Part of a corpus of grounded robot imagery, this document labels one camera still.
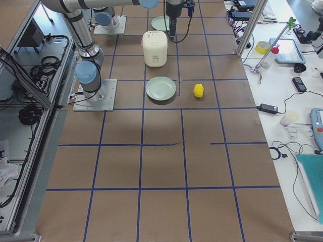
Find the small cup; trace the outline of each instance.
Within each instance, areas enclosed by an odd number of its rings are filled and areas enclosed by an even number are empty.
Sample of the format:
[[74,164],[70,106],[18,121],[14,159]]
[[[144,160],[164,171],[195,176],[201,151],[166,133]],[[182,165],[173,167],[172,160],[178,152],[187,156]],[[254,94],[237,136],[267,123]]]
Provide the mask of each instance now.
[[297,113],[293,111],[286,112],[283,118],[280,120],[280,124],[284,127],[290,125],[291,123],[295,122],[298,120],[298,115]]

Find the green clamp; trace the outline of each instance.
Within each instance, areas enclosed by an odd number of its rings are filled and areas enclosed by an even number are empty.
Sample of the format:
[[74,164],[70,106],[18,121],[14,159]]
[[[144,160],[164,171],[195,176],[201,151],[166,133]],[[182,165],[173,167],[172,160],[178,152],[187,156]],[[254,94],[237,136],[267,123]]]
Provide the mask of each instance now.
[[295,23],[296,22],[296,19],[294,19],[293,17],[290,17],[289,18],[289,20],[288,20],[288,22],[287,22],[287,24],[288,24],[288,26],[289,26],[289,30],[291,30],[292,29],[292,25],[293,25],[293,23]]

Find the yellow rubber duck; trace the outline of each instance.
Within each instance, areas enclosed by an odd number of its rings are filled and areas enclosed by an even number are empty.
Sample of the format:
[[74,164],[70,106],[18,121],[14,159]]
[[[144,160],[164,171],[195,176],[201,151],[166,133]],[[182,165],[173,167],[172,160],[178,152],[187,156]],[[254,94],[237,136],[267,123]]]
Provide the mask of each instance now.
[[194,96],[197,98],[201,98],[203,96],[203,93],[204,93],[203,85],[200,83],[196,84],[193,89]]

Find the green plate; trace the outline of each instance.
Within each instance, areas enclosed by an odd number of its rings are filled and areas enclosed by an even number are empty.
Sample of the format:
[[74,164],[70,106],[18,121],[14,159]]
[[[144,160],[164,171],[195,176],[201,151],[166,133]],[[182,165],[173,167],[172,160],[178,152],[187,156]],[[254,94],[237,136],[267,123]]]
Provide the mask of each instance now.
[[[166,16],[166,24],[167,24],[167,31],[170,29],[170,17]],[[154,18],[151,22],[152,27],[155,30],[159,30],[162,32],[165,32],[165,22],[164,22],[164,17],[159,16],[157,18]]]
[[156,101],[165,101],[174,96],[176,85],[168,77],[154,77],[147,82],[146,93]]

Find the teal mat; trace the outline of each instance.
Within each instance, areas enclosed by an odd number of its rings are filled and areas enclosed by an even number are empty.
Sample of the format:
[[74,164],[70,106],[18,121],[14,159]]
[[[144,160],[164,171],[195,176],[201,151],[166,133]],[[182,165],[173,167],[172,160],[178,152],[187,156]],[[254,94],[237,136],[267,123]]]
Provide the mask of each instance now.
[[304,166],[319,208],[318,220],[323,224],[323,155],[300,154],[297,155],[297,160]]

